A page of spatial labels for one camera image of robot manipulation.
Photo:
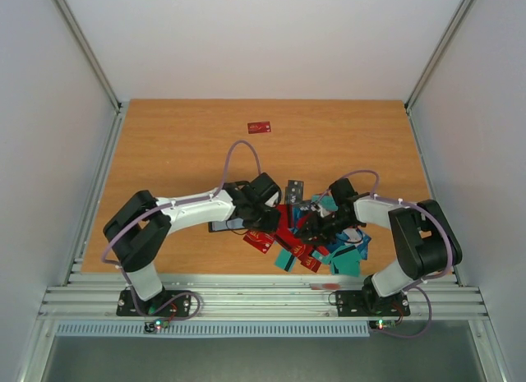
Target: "wooden tabletop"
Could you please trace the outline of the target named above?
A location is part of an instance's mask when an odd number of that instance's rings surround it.
[[[272,131],[247,134],[248,122],[269,121]],[[424,200],[429,194],[413,133],[400,101],[344,100],[132,100],[100,201],[83,272],[114,272],[99,261],[107,244],[103,226],[137,191],[156,197],[189,196],[217,186],[224,159],[236,140],[248,140],[262,170],[284,189],[305,182],[305,197],[322,192],[360,168],[381,175],[382,196]],[[257,175],[250,150],[233,153],[228,181]],[[358,192],[374,177],[351,178]],[[367,226],[372,237],[362,274],[395,259],[390,231]],[[169,236],[155,264],[163,273],[286,274],[274,266],[280,247],[266,255],[232,232],[208,233],[205,224]],[[329,274],[322,265],[318,274]],[[311,274],[299,263],[293,274]]]

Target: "enclosure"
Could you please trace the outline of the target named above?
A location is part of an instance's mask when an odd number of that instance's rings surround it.
[[[520,380],[525,3],[0,0],[0,379]],[[356,276],[185,228],[155,266],[202,296],[196,318],[148,334],[118,316],[104,225],[137,191],[214,188],[239,139],[309,200],[365,168],[381,196],[440,203],[464,259],[421,285],[424,335],[379,334],[331,300],[396,260],[374,225]],[[255,175],[238,148],[229,180]],[[397,333],[431,319],[407,296]]]

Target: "aluminum frame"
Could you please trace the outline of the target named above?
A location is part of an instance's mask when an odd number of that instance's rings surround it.
[[[376,320],[375,317],[338,317],[330,304],[331,291],[312,285],[336,283],[360,290],[362,279],[330,275],[222,275],[162,274],[167,289],[192,290],[205,307],[198,320]],[[117,274],[72,274],[66,287],[48,288],[39,310],[41,320],[136,320],[115,315],[119,293],[126,283]],[[461,288],[451,275],[425,285],[434,320],[488,320],[478,288]],[[405,320],[426,320],[427,303],[420,292],[410,291],[412,315]]]
[[[118,112],[118,110],[121,108],[121,102],[119,101],[117,95],[113,91],[113,88],[108,81],[108,77],[104,74],[104,70],[100,66],[99,60],[93,53],[90,43],[88,43],[88,40],[84,36],[84,33],[82,32],[81,27],[76,21],[76,18],[73,15],[71,8],[67,4],[67,0],[53,0],[53,2],[55,3],[58,11],[62,15],[64,23],[66,23],[67,27],[73,34],[75,41],[79,44],[79,47],[84,53],[88,63],[90,64],[91,69],[94,71],[95,75],[97,76],[97,79],[99,80],[101,86],[106,92],[109,101],[115,108],[115,112]]]
[[[58,322],[37,320],[31,332],[29,350],[16,378],[19,382],[40,382],[48,364]]]
[[[122,126],[124,124],[124,118],[126,117],[129,103],[122,104],[121,108],[117,111],[113,117],[112,124],[109,129],[108,137],[104,143],[103,152],[100,155],[99,163],[95,171],[95,176],[90,185],[90,191],[86,202],[82,208],[81,216],[82,220],[76,230],[75,241],[73,242],[70,254],[67,259],[69,260],[67,268],[64,269],[59,282],[63,285],[67,284],[67,280],[71,271],[77,267],[76,262],[81,262],[84,256],[85,249],[91,236],[93,224],[95,222],[95,216],[99,210],[100,199],[108,179],[109,169],[113,161],[113,155],[117,148],[118,139],[121,135]]]
[[[465,17],[468,15],[469,10],[472,8],[475,0],[461,0],[459,6],[454,12],[454,15],[451,18],[450,23],[445,28],[444,34],[441,36],[441,39],[438,42],[433,54],[429,58],[426,66],[420,78],[417,81],[417,84],[414,86],[413,91],[409,95],[408,101],[405,104],[407,109],[414,107],[414,104],[417,102],[418,97],[422,93],[427,82],[431,78],[431,75],[435,71],[436,66],[444,56],[446,49],[450,46],[451,41],[459,30],[462,22]]]

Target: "red card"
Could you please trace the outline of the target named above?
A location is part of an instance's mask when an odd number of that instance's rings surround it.
[[[245,237],[243,237],[243,241],[248,242],[258,251],[266,253],[274,243],[274,237],[272,237],[270,234],[267,234],[266,232],[249,230],[247,234],[245,234]]]
[[[315,273],[318,272],[318,269],[321,266],[321,262],[319,260],[316,260],[312,256],[309,256],[305,253],[299,258],[299,260],[302,262],[302,266],[307,267],[310,271]]]
[[[316,250],[320,252],[323,256],[328,256],[330,253],[324,246],[317,246]]]
[[[303,224],[305,224],[305,222],[307,221],[307,219],[309,219],[309,217],[311,216],[312,212],[305,215],[305,216],[302,216],[297,222],[296,222],[296,228],[300,228],[301,226],[303,226]]]
[[[296,257],[304,255],[305,253],[311,253],[312,246],[302,243],[302,240],[296,238],[288,229],[288,213],[290,212],[288,205],[280,204],[276,208],[281,212],[279,227],[275,234],[276,242]]]
[[[270,133],[270,122],[252,122],[248,123],[248,134]]]

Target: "credit card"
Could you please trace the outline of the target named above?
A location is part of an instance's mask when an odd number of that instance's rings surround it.
[[[270,122],[252,122],[247,124],[248,134],[270,133]]]
[[[243,237],[243,241],[248,242],[258,251],[266,253],[274,243],[274,237],[272,237],[270,234],[267,234],[266,232],[249,230],[247,234],[245,234],[245,237]]]
[[[337,250],[330,261],[331,272],[333,274],[344,274],[352,277],[360,275],[360,256],[358,249],[348,246]]]
[[[278,258],[274,262],[274,264],[281,269],[284,269],[288,273],[291,269],[294,267],[294,263],[296,263],[296,258],[293,256],[292,253],[287,251],[286,249],[282,249],[281,252],[278,255]]]
[[[303,202],[303,181],[288,180],[285,187],[285,204],[298,205]]]
[[[302,266],[308,268],[310,271],[317,273],[320,269],[321,262],[314,257],[306,255],[305,253],[298,258],[302,262]]]
[[[224,220],[222,222],[208,222],[209,232],[223,232],[225,230],[242,230],[243,219],[235,218],[231,220]]]

